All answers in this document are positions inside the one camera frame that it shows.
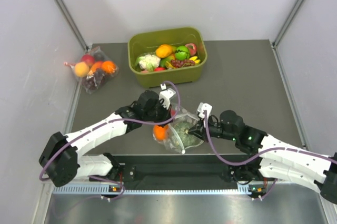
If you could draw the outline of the fake green melon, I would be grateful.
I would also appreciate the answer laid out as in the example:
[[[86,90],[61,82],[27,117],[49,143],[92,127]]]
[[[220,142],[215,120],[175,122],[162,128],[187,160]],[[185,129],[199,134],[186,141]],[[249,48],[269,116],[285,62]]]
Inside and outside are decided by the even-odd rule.
[[[192,122],[186,120],[179,120],[169,125],[169,141],[180,150],[192,148],[201,145],[203,142],[189,135],[187,132],[193,126]]]

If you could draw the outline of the polka dot zip top bag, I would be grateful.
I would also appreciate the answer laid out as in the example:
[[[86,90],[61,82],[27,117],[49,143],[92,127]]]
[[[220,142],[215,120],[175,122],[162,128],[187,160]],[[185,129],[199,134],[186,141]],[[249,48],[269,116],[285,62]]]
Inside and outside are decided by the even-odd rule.
[[[183,155],[187,150],[200,146],[203,140],[188,134],[188,130],[196,125],[199,118],[185,108],[178,109],[177,104],[173,104],[171,115],[176,111],[178,114],[168,125],[153,126],[152,134],[154,140],[164,145],[167,150]]]

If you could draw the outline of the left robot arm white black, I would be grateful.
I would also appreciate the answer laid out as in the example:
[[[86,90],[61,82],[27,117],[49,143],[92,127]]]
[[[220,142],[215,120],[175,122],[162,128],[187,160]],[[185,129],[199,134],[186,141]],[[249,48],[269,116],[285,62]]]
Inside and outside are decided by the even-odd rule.
[[[112,155],[90,156],[88,152],[143,124],[166,125],[171,120],[171,100],[175,94],[171,88],[160,93],[146,90],[138,100],[91,126],[65,135],[61,132],[52,134],[39,158],[42,174],[47,175],[55,187],[89,176],[116,179],[120,171]]]

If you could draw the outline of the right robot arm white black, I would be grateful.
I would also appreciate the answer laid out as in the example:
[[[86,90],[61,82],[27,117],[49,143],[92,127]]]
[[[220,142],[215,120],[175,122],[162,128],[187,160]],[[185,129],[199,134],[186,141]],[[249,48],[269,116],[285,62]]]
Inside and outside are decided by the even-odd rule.
[[[248,126],[232,110],[219,117],[206,110],[199,113],[200,120],[186,132],[203,141],[212,138],[231,140],[237,149],[249,155],[242,162],[218,158],[230,166],[246,166],[246,174],[253,180],[272,178],[307,187],[325,200],[336,203],[336,156],[317,154],[287,144],[274,136]]]

